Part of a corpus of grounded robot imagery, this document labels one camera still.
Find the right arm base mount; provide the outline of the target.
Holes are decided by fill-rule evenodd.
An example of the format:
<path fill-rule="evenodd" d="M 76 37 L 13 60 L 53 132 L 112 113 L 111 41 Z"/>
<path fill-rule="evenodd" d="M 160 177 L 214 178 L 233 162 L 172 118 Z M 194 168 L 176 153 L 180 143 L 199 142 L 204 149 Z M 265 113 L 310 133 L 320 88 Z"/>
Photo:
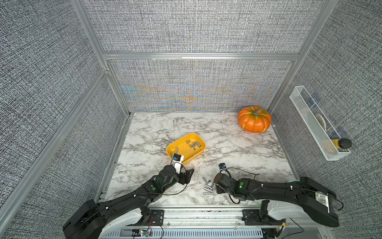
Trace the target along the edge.
<path fill-rule="evenodd" d="M 260 209 L 242 210 L 242 221 L 246 226 L 278 226 L 282 228 L 286 225 L 286 220 L 277 220 L 268 214 L 268 204 L 270 200 L 263 200 Z"/>

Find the orange decorative pumpkin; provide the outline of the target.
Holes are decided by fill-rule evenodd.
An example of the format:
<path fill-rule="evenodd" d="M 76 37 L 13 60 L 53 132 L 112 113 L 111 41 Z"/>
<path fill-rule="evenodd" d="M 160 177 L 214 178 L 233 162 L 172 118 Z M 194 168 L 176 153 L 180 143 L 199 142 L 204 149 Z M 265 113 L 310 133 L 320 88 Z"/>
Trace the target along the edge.
<path fill-rule="evenodd" d="M 243 108 L 237 116 L 240 127 L 247 132 L 263 133 L 272 123 L 272 116 L 259 106 Z"/>

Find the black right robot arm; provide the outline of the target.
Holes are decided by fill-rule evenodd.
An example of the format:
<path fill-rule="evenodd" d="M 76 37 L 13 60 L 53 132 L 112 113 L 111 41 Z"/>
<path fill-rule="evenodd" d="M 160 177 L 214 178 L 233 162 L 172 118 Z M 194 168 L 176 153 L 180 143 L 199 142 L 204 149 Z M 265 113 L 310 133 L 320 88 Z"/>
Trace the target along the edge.
<path fill-rule="evenodd" d="M 274 200 L 295 204 L 321 225 L 332 228 L 340 225 L 333 205 L 336 194 L 308 177 L 289 183 L 271 183 L 249 178 L 235 180 L 218 173 L 214 183 L 218 194 L 227 193 L 239 201 Z"/>

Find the yellow bottle with black cap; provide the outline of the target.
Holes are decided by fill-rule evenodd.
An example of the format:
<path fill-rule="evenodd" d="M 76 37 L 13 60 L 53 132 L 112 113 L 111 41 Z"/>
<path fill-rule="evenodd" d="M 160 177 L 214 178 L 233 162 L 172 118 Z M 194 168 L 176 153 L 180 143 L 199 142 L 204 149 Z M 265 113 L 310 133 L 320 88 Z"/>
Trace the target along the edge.
<path fill-rule="evenodd" d="M 352 141 L 347 138 L 336 138 L 331 141 L 337 149 L 350 149 L 353 146 Z"/>

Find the clear acrylic wall shelf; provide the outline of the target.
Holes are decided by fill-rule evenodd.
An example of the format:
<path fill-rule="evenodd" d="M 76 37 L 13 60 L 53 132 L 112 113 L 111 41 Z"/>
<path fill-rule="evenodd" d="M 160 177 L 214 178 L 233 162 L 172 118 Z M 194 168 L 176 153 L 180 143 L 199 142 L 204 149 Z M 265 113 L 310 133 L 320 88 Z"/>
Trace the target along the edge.
<path fill-rule="evenodd" d="M 339 146 L 340 134 L 304 86 L 296 86 L 289 98 L 327 161 L 337 161 L 351 153 Z"/>

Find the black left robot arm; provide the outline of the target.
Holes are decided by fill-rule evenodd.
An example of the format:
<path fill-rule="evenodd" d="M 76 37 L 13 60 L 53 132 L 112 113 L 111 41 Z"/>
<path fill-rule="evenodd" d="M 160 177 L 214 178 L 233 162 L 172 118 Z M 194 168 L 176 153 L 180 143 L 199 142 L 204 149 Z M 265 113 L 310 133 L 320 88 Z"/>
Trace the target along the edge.
<path fill-rule="evenodd" d="M 166 165 L 159 174 L 129 194 L 101 203 L 93 199 L 84 202 L 63 225 L 65 238 L 97 239 L 107 224 L 136 209 L 141 212 L 133 224 L 146 223 L 151 213 L 148 205 L 160 199 L 173 185 L 179 183 L 186 186 L 190 183 L 195 170 L 185 169 L 180 163 L 178 165 L 185 171 L 177 172 L 174 165 Z"/>

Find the yellow plastic storage box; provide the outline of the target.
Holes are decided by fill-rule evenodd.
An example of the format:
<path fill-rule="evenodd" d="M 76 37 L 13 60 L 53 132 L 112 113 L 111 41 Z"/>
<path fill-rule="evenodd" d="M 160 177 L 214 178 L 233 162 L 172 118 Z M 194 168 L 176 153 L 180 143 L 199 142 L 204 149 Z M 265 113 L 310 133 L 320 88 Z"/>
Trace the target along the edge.
<path fill-rule="evenodd" d="M 196 141 L 198 141 L 202 147 L 198 147 L 196 145 Z M 178 153 L 184 156 L 184 160 L 182 162 L 183 165 L 186 165 L 200 156 L 206 150 L 206 143 L 203 139 L 196 133 L 189 133 L 176 141 L 169 144 L 166 148 L 166 152 L 168 156 L 171 157 L 171 151 L 175 154 L 175 149 L 178 147 Z"/>

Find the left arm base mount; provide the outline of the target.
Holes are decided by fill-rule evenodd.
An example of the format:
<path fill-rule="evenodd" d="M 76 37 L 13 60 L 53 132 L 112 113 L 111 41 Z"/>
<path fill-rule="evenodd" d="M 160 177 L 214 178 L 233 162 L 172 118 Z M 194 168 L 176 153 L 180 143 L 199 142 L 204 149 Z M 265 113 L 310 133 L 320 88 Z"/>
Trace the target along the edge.
<path fill-rule="evenodd" d="M 141 219 L 138 221 L 139 224 L 141 225 L 149 225 L 154 224 L 154 225 L 163 225 L 164 221 L 164 210 L 151 210 L 150 208 L 142 213 Z"/>

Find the white brush in shelf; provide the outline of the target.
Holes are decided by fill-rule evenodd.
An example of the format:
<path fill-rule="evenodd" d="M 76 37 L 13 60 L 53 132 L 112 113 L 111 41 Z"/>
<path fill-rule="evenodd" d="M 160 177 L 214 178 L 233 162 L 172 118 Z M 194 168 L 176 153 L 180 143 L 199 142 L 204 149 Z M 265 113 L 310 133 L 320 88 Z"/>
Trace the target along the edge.
<path fill-rule="evenodd" d="M 326 125 L 326 121 L 325 121 L 325 118 L 322 114 L 315 114 L 315 118 L 317 119 L 318 123 L 320 124 L 320 126 L 323 128 L 324 131 L 327 130 L 327 125 Z"/>

